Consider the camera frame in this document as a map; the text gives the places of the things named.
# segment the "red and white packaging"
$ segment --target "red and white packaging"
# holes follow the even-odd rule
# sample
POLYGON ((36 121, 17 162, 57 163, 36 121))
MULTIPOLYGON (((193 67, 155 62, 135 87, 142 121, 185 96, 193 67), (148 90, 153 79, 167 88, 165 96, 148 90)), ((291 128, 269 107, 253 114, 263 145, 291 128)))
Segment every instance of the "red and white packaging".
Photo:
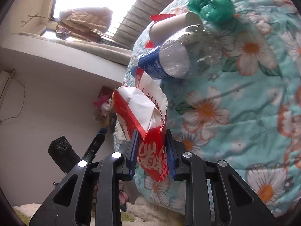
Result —
POLYGON ((138 129, 138 163, 157 182, 168 175, 165 156, 167 98, 144 70, 137 68, 135 87, 121 86, 114 91, 114 108, 127 140, 138 129))

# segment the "blue bottle label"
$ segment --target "blue bottle label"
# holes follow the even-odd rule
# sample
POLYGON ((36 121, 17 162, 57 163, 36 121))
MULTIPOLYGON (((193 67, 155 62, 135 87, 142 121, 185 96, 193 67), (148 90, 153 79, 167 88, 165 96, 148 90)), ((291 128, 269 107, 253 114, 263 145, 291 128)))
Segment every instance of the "blue bottle label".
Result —
POLYGON ((159 51, 161 46, 157 46, 139 58, 138 67, 143 69, 152 78, 171 78, 160 64, 159 51))

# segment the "teal floral comforter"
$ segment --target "teal floral comforter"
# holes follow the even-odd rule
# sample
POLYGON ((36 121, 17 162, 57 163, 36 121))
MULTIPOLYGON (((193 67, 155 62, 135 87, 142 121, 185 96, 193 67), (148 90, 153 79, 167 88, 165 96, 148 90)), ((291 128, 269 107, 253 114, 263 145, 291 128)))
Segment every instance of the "teal floral comforter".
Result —
MULTIPOLYGON (((231 20, 204 21, 223 47, 222 70, 162 81, 167 127, 201 158, 229 162, 280 216, 301 197, 301 17, 290 0, 232 1, 231 20)), ((162 13, 187 12, 187 3, 174 0, 162 13)), ((149 50, 149 27, 134 46, 126 85, 134 86, 131 65, 149 50)), ((184 213, 185 182, 155 182, 139 165, 135 182, 148 201, 184 213)))

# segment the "pink flower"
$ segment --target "pink flower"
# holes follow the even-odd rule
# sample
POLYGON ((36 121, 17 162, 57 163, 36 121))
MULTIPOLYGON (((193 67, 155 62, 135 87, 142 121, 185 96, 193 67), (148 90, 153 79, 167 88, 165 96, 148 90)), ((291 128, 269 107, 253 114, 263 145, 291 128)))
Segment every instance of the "pink flower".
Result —
POLYGON ((186 102, 195 110, 184 113, 184 127, 191 133, 200 130, 200 138, 204 141, 215 136, 218 124, 226 125, 229 122, 230 111, 219 108, 222 96, 215 87, 208 87, 205 99, 200 92, 188 93, 186 102))
POLYGON ((250 76, 257 72, 258 62, 268 69, 278 66, 273 53, 261 34, 252 35, 243 31, 235 37, 235 49, 228 53, 230 57, 238 56, 238 72, 250 76))

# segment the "toilet paper roll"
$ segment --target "toilet paper roll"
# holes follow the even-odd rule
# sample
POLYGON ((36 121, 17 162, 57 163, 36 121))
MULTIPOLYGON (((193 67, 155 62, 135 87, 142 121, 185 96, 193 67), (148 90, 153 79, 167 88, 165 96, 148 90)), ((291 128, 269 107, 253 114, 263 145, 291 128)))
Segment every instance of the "toilet paper roll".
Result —
POLYGON ((201 19, 193 12, 182 13, 155 22, 149 30, 150 40, 155 46, 161 45, 170 36, 189 25, 202 25, 201 19))

